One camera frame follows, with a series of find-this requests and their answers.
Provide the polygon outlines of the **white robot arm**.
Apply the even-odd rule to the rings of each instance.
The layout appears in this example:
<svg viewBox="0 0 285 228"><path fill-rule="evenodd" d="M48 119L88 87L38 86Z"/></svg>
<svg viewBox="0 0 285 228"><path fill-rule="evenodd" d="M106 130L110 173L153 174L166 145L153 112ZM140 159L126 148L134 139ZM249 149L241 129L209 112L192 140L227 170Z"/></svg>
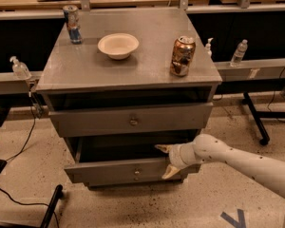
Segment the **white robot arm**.
<svg viewBox="0 0 285 228"><path fill-rule="evenodd" d="M156 144L155 147L167 153L170 160L162 175L164 180L194 164L222 162L285 199L285 161L236 149L208 134L199 134L188 143ZM282 228L285 228L285 216Z"/></svg>

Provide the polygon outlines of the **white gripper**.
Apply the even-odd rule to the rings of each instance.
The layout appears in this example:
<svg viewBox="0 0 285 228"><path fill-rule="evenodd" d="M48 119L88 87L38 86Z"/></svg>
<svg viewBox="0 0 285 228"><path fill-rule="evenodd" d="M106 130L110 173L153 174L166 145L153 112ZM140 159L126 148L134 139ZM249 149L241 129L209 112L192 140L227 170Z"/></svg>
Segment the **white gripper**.
<svg viewBox="0 0 285 228"><path fill-rule="evenodd" d="M162 175L164 180L172 178L188 166L202 164L202 159L196 155L192 143L156 144L155 147L163 153L169 153L170 163Z"/></svg>

